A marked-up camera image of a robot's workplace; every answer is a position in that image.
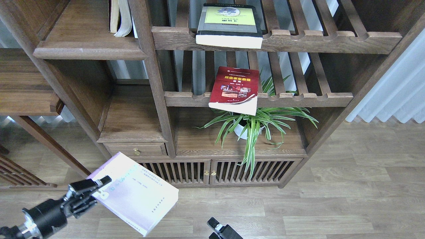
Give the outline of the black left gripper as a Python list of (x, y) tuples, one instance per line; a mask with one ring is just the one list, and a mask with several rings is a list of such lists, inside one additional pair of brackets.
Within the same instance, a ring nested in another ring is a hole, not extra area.
[(97, 200), (92, 194), (111, 182), (111, 177), (104, 176), (71, 183), (62, 198), (48, 199), (30, 210), (23, 208), (26, 221), (22, 224), (22, 238), (49, 238), (57, 233), (70, 216), (78, 219), (94, 207)]

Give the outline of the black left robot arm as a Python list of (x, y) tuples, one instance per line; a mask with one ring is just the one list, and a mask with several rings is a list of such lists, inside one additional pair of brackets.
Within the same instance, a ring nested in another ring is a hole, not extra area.
[(68, 186), (60, 199), (48, 199), (28, 210), (23, 208), (25, 222), (19, 226), (1, 227), (2, 239), (47, 239), (64, 228), (70, 216), (80, 218), (97, 204), (92, 195), (112, 181), (105, 176), (99, 180), (85, 179)]

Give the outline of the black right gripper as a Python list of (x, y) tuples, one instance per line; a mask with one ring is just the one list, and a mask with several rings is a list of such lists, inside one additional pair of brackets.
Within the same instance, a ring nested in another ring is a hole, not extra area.
[(207, 221), (207, 225), (214, 231), (209, 236), (210, 239), (243, 239), (231, 226), (223, 226), (214, 217)]

